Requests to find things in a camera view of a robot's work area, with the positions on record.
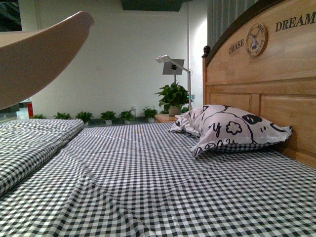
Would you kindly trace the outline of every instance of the checkered bed sheet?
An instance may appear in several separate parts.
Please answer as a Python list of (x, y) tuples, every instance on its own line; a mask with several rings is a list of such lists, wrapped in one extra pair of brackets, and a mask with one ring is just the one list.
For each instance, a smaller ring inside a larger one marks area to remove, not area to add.
[(69, 142), (80, 119), (13, 120), (0, 126), (0, 196)]
[(0, 236), (315, 236), (316, 171), (169, 123), (83, 129), (0, 198)]

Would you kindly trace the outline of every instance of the carved lettering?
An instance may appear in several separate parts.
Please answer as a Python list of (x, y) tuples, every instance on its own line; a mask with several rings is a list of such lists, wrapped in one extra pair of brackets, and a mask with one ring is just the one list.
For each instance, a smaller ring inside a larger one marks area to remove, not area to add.
[(295, 27), (295, 21), (296, 21), (296, 17), (290, 18), (290, 26), (289, 26), (289, 28)]
[(304, 26), (303, 16), (300, 16), (300, 19), (298, 19), (296, 26)]
[(276, 23), (276, 32), (282, 29), (282, 22)]
[(287, 24), (288, 24), (288, 20), (284, 20), (284, 21), (283, 21), (283, 27), (282, 27), (282, 30), (286, 30), (286, 29), (288, 29)]
[(315, 15), (316, 12), (313, 12), (312, 17), (310, 17), (310, 14), (306, 14), (305, 24), (313, 24), (315, 23)]
[(305, 14), (305, 16), (301, 15), (300, 17), (292, 17), (290, 19), (286, 19), (286, 20), (277, 22), (276, 23), (276, 32), (287, 30), (287, 29), (294, 28), (297, 26), (314, 24), (315, 17), (316, 17), (316, 12), (313, 12), (312, 14), (307, 13), (307, 14)]
[(242, 39), (242, 40), (238, 41), (237, 43), (231, 45), (231, 47), (228, 50), (228, 53), (231, 54), (231, 53), (235, 52), (237, 49), (239, 49), (240, 47), (243, 47), (244, 46), (243, 41), (244, 40)]

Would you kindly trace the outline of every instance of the beige curved object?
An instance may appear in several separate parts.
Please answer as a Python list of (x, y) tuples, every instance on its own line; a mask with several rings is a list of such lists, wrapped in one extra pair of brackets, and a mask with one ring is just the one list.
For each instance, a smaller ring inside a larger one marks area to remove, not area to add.
[(50, 84), (69, 65), (94, 24), (78, 12), (45, 30), (0, 33), (0, 109)]

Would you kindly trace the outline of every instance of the windmill emblem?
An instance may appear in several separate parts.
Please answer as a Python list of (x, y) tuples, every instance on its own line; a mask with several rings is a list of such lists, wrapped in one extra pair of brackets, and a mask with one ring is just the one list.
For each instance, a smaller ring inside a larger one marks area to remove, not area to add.
[(259, 42), (257, 41), (257, 36), (258, 36), (259, 32), (260, 32), (260, 30), (258, 30), (257, 34), (255, 34), (255, 35), (250, 33), (250, 35), (252, 36), (251, 49), (256, 49), (257, 45), (259, 45)]
[(260, 55), (266, 48), (268, 42), (268, 32), (263, 24), (255, 24), (249, 30), (246, 39), (247, 53), (252, 56)]

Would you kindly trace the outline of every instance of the white wall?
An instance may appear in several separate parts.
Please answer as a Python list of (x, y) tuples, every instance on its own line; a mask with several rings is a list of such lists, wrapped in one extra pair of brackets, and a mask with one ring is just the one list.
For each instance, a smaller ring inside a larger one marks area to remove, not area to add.
[[(162, 75), (161, 54), (185, 59), (187, 65), (187, 4), (180, 12), (123, 11), (120, 0), (19, 0), (23, 30), (47, 28), (86, 10), (96, 24), (88, 40), (65, 71), (32, 97), (35, 114), (52, 118), (57, 112), (116, 112), (136, 106), (141, 116), (146, 106), (158, 111), (154, 93), (173, 76)], [(207, 0), (189, 3), (190, 68), (193, 107), (202, 105), (202, 58), (207, 43)], [(187, 87), (186, 74), (177, 76)]]

